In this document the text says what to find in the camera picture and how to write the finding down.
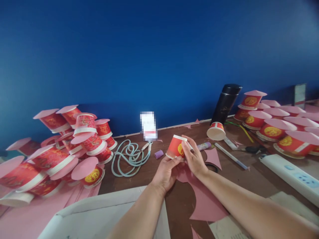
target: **light blue cable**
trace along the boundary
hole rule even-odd
[[[128,145],[125,145],[125,146],[123,147],[123,149],[121,150],[121,152],[119,152],[120,147],[121,147],[122,144],[123,144],[124,142],[126,142],[126,141],[128,141],[129,144],[128,144]],[[149,151],[147,152],[147,154],[146,154],[145,157],[144,157],[144,152],[141,151],[141,150],[139,150],[138,148],[139,148],[139,145],[138,145],[137,143],[131,143],[131,141],[130,141],[129,139],[124,140],[124,141],[118,146],[117,150],[114,152],[114,156],[113,156],[113,160],[112,160],[112,167],[111,167],[112,173],[113,173],[115,176],[117,176],[117,177],[127,177],[127,178],[132,177],[132,176],[134,176],[135,174],[137,174],[138,171],[140,170],[141,166],[148,161],[148,159],[149,159],[149,157],[150,157],[150,155],[151,155],[151,148],[149,148]],[[120,171],[120,174],[117,174],[117,173],[114,171],[114,162],[115,162],[115,160],[116,160],[116,156],[119,156],[118,161],[117,161],[117,167],[118,167],[118,169],[119,169],[119,171]],[[122,172],[122,170],[121,170],[121,168],[120,168],[120,159],[121,159],[121,157],[124,158],[125,161],[126,161],[129,165],[133,166],[133,168],[132,168],[131,171],[129,171],[129,172],[127,172],[127,173],[123,173],[123,172]]]

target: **thermos lid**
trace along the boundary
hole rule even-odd
[[[228,95],[238,95],[241,89],[242,89],[242,86],[240,85],[226,84],[224,85],[222,93],[228,94]]]

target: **pile of cup crafts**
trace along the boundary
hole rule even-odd
[[[250,91],[234,118],[256,135],[275,142],[280,153],[295,159],[319,155],[319,113],[307,113],[296,106],[281,106],[277,101],[261,100],[266,93]]]
[[[0,185],[13,189],[0,204],[22,206],[34,196],[50,197],[67,183],[85,188],[97,186],[103,179],[106,164],[113,158],[117,142],[112,138],[109,119],[82,113],[78,105],[60,110],[44,110],[39,119],[52,133],[59,133],[41,144],[31,138],[18,140],[7,148],[24,156],[0,164]]]

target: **right hand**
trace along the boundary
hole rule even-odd
[[[208,168],[206,167],[203,157],[197,148],[197,145],[193,139],[182,135],[182,137],[187,138],[189,144],[193,147],[194,150],[190,150],[188,144],[185,141],[182,141],[182,147],[186,156],[186,161],[189,166],[189,169],[192,173],[198,177],[199,175],[205,174],[208,172]]]

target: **black thermos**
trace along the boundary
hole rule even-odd
[[[225,123],[228,113],[232,109],[241,89],[242,86],[237,84],[224,85],[210,124],[212,124],[213,122],[220,122],[222,124]]]

